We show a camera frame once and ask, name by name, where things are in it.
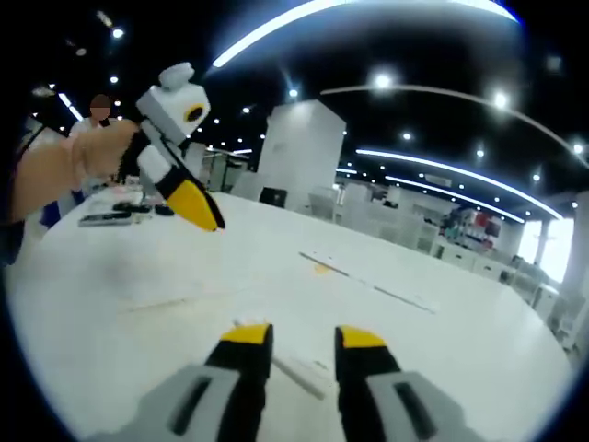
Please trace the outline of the person's left hand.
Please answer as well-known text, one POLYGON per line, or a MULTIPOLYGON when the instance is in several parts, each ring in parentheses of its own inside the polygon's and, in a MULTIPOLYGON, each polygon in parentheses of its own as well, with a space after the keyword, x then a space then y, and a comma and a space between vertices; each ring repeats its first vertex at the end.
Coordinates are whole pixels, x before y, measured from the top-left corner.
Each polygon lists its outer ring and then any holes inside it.
POLYGON ((115 121, 108 127, 94 128, 68 138, 76 174, 84 179, 115 174, 124 153, 139 127, 129 120, 115 121))

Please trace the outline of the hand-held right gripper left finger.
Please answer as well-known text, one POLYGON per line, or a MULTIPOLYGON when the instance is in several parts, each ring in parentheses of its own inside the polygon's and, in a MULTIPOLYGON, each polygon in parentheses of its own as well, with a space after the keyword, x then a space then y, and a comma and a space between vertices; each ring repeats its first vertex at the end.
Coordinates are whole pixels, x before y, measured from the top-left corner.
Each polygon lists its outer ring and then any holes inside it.
POLYGON ((150 390, 130 423, 90 441, 255 441, 266 405, 273 326, 236 326, 200 365, 150 390))

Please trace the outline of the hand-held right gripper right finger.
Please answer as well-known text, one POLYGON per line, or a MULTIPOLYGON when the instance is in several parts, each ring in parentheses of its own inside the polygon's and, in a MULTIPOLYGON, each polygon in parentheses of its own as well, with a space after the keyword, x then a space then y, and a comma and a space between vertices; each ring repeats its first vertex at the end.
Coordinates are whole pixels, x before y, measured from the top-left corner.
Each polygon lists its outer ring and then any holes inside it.
POLYGON ((405 371, 376 334, 335 328, 338 410, 348 441, 481 441, 461 406, 416 371, 405 371))

